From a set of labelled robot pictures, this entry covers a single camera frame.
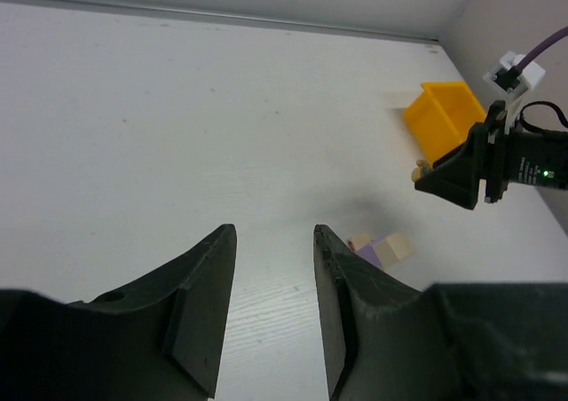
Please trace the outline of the light wood cube block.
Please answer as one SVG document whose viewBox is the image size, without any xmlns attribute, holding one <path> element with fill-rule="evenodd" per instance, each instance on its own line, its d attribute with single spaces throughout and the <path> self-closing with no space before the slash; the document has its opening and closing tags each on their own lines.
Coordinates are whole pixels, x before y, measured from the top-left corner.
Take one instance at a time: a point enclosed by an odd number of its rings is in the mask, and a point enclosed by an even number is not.
<svg viewBox="0 0 568 401">
<path fill-rule="evenodd" d="M 411 239 L 404 232 L 393 233 L 373 245 L 380 268 L 387 270 L 415 253 Z"/>
</svg>

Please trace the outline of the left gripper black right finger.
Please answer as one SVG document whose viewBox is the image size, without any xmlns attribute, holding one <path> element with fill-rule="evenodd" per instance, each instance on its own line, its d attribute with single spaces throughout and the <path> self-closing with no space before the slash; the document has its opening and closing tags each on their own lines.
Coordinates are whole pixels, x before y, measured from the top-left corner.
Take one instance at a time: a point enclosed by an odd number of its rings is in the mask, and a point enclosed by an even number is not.
<svg viewBox="0 0 568 401">
<path fill-rule="evenodd" d="M 332 400 L 564 400 L 564 283 L 411 288 L 326 225 L 313 262 Z"/>
</svg>

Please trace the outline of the light wood rectangular block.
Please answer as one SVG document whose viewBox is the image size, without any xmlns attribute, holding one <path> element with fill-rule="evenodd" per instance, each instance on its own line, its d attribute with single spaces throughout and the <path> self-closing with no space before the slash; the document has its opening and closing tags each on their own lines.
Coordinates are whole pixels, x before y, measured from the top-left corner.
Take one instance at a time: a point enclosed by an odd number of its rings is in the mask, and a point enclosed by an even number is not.
<svg viewBox="0 0 568 401">
<path fill-rule="evenodd" d="M 361 250 L 364 246 L 367 246 L 372 242 L 372 238 L 367 233 L 358 234 L 351 236 L 347 240 L 347 244 L 351 251 L 357 252 Z"/>
</svg>

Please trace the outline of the yellow plastic bin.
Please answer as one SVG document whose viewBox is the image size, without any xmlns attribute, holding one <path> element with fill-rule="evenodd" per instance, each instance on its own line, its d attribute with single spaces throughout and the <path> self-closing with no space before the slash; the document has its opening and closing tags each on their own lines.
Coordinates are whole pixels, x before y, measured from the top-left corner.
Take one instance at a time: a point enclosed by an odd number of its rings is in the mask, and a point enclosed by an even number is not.
<svg viewBox="0 0 568 401">
<path fill-rule="evenodd" d="M 486 111 L 465 82 L 422 83 L 422 93 L 403 113 L 406 126 L 429 162 L 463 144 Z"/>
</svg>

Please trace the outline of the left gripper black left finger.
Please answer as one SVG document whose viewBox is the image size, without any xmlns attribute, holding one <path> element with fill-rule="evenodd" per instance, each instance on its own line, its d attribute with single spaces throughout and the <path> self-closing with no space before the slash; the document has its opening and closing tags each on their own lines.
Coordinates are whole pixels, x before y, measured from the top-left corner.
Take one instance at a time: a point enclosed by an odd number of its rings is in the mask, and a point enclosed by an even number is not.
<svg viewBox="0 0 568 401">
<path fill-rule="evenodd" d="M 93 301 L 1 293 L 4 400 L 215 396 L 236 262 L 222 224 L 193 248 Z"/>
</svg>

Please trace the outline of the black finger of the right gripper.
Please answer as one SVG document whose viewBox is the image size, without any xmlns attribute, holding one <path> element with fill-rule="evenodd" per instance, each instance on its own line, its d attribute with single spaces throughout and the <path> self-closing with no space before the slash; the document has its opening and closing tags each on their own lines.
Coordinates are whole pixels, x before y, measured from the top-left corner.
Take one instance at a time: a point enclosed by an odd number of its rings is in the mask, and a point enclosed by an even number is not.
<svg viewBox="0 0 568 401">
<path fill-rule="evenodd" d="M 414 182 L 414 188 L 461 208 L 474 209 L 486 145 L 487 128 L 483 123 L 476 123 L 454 155 L 444 161 L 437 161 L 431 169 L 422 170 L 420 177 Z"/>
</svg>

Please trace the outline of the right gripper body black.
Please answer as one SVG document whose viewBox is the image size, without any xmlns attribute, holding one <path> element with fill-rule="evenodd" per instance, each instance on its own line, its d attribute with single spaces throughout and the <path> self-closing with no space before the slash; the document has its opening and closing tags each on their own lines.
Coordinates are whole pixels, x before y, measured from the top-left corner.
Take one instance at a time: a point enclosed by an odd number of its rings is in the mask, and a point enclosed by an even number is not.
<svg viewBox="0 0 568 401">
<path fill-rule="evenodd" d="M 533 101 L 520 111 L 509 134 L 500 134 L 487 148 L 485 202 L 502 198 L 510 184 L 567 189 L 567 130 L 546 130 L 529 123 L 525 110 L 532 106 L 551 109 L 560 124 L 567 126 L 562 109 L 550 101 Z"/>
</svg>

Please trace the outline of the aluminium frame rail back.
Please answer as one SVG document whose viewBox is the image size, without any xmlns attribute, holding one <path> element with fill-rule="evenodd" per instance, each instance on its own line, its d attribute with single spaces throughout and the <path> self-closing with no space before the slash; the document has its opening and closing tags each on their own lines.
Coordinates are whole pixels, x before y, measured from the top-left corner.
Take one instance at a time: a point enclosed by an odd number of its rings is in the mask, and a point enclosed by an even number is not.
<svg viewBox="0 0 568 401">
<path fill-rule="evenodd" d="M 304 21 L 271 19 L 255 16 L 186 10 L 175 7 L 126 3 L 113 0 L 1 0 L 7 4 L 50 7 L 84 12 L 99 12 L 116 15 L 147 17 L 160 20 L 185 20 L 191 22 L 230 25 L 236 27 L 279 29 L 289 32 L 341 35 L 357 38 L 380 39 L 409 43 L 438 44 L 436 37 L 404 35 L 384 30 L 349 28 Z"/>
</svg>

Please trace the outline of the patterned small wood block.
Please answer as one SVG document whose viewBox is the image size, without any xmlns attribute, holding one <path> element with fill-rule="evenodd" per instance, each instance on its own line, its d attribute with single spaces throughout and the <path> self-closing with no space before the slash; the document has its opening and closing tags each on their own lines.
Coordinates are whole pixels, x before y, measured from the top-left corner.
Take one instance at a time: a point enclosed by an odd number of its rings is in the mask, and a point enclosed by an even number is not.
<svg viewBox="0 0 568 401">
<path fill-rule="evenodd" d="M 418 160 L 415 163 L 415 168 L 411 173 L 411 180 L 415 183 L 422 177 L 425 177 L 432 170 L 431 164 L 425 160 Z"/>
</svg>

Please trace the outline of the purple cube block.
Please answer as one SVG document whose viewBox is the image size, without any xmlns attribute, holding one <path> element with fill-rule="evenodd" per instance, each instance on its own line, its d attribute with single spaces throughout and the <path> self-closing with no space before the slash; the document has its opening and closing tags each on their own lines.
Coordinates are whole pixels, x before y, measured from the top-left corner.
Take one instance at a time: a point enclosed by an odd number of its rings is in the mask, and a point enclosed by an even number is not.
<svg viewBox="0 0 568 401">
<path fill-rule="evenodd" d="M 378 241 L 372 241 L 367 243 L 365 246 L 361 247 L 357 254 L 363 258 L 368 263 L 372 264 L 378 269 L 383 269 L 383 248 L 381 247 L 381 243 Z"/>
</svg>

